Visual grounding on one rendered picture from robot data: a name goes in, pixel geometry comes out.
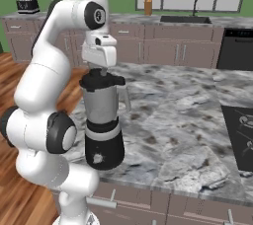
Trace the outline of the brown base cupboards run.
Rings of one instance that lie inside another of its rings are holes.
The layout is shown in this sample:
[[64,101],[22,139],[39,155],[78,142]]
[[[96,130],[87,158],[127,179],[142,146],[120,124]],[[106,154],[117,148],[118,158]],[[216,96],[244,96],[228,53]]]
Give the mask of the brown base cupboards run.
[[[3,19],[3,28],[16,62],[31,60],[32,44],[42,22],[43,18]],[[212,25],[113,21],[110,34],[118,41],[119,62],[215,68],[223,29]]]

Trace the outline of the black and grey blender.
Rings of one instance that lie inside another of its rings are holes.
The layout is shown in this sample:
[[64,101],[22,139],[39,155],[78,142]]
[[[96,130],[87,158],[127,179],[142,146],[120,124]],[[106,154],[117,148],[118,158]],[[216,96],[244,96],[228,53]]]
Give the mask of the black and grey blender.
[[86,161],[96,170],[111,170],[125,157],[119,116],[130,112],[127,86],[115,85],[94,92],[84,89],[83,100]]

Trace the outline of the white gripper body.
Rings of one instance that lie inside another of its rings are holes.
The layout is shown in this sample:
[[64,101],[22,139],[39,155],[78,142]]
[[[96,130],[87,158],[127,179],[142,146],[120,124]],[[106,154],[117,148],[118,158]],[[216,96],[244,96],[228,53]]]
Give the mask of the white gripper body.
[[87,63],[101,67],[113,67],[117,63],[117,51],[114,46],[82,45],[82,59]]

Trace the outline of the black hob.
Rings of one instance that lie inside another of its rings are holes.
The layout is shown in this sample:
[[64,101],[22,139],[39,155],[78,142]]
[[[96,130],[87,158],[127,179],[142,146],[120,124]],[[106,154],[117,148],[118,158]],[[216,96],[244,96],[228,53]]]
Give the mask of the black hob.
[[253,173],[253,108],[222,106],[239,171]]

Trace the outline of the black blender lid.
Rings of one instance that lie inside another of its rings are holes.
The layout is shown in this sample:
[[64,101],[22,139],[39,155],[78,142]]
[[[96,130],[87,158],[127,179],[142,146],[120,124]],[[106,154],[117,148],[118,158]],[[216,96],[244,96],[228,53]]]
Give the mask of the black blender lid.
[[109,72],[103,76],[101,71],[101,68],[91,69],[79,80],[80,86],[88,92],[95,92],[98,89],[105,89],[116,85],[123,86],[126,83],[123,76],[113,75]]

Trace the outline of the black toaster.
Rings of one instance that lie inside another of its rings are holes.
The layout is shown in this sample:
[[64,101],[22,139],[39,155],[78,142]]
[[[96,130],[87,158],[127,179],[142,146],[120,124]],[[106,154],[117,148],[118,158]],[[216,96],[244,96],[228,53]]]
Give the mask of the black toaster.
[[38,0],[17,0],[19,14],[34,14],[40,10]]

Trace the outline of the brown island drawer front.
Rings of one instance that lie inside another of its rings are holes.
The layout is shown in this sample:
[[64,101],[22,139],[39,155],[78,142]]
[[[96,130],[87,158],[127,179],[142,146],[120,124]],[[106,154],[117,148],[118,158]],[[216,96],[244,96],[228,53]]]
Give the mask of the brown island drawer front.
[[168,193],[99,183],[92,197],[109,200],[113,189],[116,190],[116,209],[90,204],[101,225],[151,225],[152,219],[157,221],[157,225],[166,224]]
[[228,210],[234,225],[253,225],[253,207],[175,194],[170,196],[166,225],[223,225]]

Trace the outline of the black dishwasher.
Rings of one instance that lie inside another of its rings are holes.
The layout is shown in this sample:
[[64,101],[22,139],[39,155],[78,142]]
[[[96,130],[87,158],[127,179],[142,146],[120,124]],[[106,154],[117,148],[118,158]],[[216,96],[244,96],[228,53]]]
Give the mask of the black dishwasher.
[[253,29],[224,29],[216,68],[253,71]]

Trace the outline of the dark sink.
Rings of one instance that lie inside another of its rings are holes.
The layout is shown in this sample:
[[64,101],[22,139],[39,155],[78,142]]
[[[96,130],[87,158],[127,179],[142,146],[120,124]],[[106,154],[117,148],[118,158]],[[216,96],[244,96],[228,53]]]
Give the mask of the dark sink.
[[192,24],[211,24],[209,17],[197,17],[197,16],[161,16],[161,23],[192,23]]

